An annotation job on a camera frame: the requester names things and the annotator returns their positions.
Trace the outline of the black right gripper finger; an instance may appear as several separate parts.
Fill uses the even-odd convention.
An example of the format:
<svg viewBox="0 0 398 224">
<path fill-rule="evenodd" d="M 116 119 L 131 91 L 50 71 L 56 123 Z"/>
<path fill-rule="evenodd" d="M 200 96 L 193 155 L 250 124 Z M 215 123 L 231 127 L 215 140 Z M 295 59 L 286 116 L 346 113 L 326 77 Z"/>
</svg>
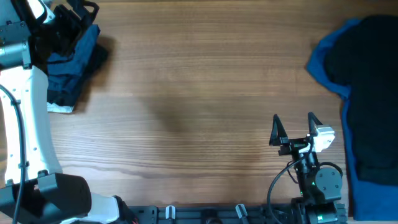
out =
<svg viewBox="0 0 398 224">
<path fill-rule="evenodd" d="M 323 123 L 315 116 L 313 112 L 308 113 L 308 129 L 310 136 L 317 136 L 318 128 L 322 127 Z"/>
<path fill-rule="evenodd" d="M 272 121 L 272 131 L 269 140 L 270 146 L 281 146 L 289 142 L 288 135 L 284 129 L 282 121 L 279 116 L 275 114 Z"/>
</svg>

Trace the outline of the dark blue denim shorts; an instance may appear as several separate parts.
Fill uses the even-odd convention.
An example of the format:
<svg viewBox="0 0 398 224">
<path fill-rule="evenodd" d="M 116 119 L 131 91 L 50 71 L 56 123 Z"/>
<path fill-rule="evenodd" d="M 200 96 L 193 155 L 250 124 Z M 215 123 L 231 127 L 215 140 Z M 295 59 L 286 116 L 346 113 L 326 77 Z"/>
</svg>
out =
<svg viewBox="0 0 398 224">
<path fill-rule="evenodd" d="M 92 25 L 78 41 L 72 54 L 52 54 L 47 60 L 48 91 L 56 94 L 75 95 L 81 91 L 89 77 L 108 58 L 108 51 L 98 44 L 101 30 Z"/>
</svg>

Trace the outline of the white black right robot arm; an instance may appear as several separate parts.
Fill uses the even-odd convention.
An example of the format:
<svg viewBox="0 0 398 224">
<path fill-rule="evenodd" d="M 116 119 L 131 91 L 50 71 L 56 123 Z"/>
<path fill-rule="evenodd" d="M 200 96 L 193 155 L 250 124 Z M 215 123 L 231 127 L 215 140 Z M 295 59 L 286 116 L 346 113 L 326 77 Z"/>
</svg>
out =
<svg viewBox="0 0 398 224">
<path fill-rule="evenodd" d="M 273 223 L 346 223 L 345 205 L 341 200 L 343 170 L 332 162 L 319 162 L 317 154 L 329 148 L 335 139 L 335 131 L 323 124 L 312 112 L 308 113 L 308 133 L 303 138 L 290 138 L 275 114 L 269 145 L 279 146 L 279 156 L 291 156 L 272 180 L 267 191 L 267 211 Z M 293 198 L 286 212 L 276 210 L 271 204 L 272 191 L 285 174 L 295 171 L 292 178 L 300 190 L 300 197 Z"/>
</svg>

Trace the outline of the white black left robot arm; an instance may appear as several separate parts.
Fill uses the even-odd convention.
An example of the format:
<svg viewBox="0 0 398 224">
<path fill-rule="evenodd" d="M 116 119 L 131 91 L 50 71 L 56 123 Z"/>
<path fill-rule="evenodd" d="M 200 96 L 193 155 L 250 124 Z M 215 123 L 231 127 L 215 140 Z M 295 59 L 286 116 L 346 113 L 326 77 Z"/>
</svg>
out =
<svg viewBox="0 0 398 224">
<path fill-rule="evenodd" d="M 1 2 L 1 104 L 8 162 L 1 211 L 14 223 L 138 223 L 118 196 L 90 191 L 64 174 L 47 112 L 45 55 L 70 55 L 99 11 L 91 1 L 49 9 L 42 1 Z"/>
</svg>

